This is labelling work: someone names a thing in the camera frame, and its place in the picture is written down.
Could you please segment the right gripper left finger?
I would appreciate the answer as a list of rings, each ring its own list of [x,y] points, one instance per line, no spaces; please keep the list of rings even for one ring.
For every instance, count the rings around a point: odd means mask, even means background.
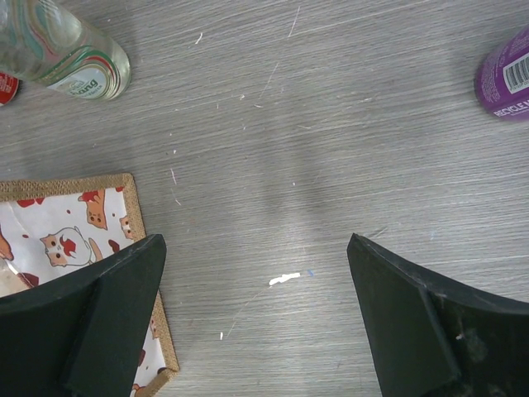
[[[148,237],[1,299],[3,396],[128,396],[166,245]]]

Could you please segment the burlap canvas tote bag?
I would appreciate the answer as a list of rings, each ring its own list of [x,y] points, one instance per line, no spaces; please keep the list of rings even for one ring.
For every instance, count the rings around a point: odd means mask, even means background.
[[[1,185],[1,299],[148,237],[129,174]],[[130,395],[153,396],[179,369],[159,289]]]

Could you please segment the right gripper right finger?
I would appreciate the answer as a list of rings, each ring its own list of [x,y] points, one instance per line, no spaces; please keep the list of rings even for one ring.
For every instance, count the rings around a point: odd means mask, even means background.
[[[384,396],[526,396],[528,305],[353,235],[347,247]]]

